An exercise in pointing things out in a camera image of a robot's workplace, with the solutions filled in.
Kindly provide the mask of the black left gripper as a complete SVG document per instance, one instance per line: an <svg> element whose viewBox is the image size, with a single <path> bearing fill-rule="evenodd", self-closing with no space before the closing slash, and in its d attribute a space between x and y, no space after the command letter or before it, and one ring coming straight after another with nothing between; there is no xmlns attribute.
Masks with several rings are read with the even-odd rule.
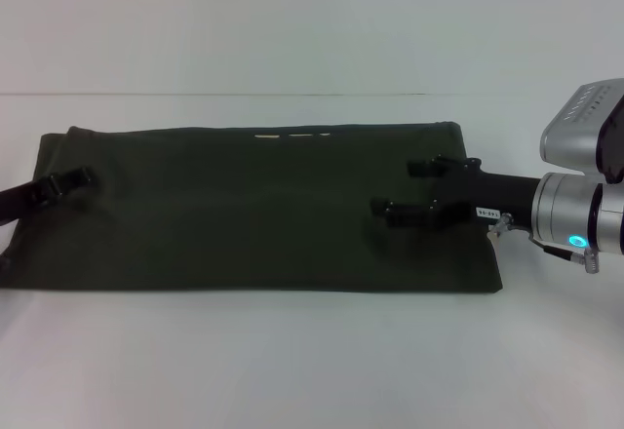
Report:
<svg viewBox="0 0 624 429"><path fill-rule="evenodd" d="M0 226L12 223L35 209L35 204L53 204L75 190L91 186L95 176L88 167L39 179L1 192Z"/></svg>

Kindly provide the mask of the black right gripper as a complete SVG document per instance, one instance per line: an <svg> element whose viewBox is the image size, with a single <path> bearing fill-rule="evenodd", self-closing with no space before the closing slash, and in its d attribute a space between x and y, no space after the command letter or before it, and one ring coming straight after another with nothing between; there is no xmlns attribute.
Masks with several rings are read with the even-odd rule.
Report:
<svg viewBox="0 0 624 429"><path fill-rule="evenodd" d="M455 224L494 225L502 215L511 217L511 227L529 231L538 178L486 173L478 158L452 159L436 156L408 161L414 178L436 178L433 206L403 204L372 198L373 216L389 228L443 229Z"/></svg>

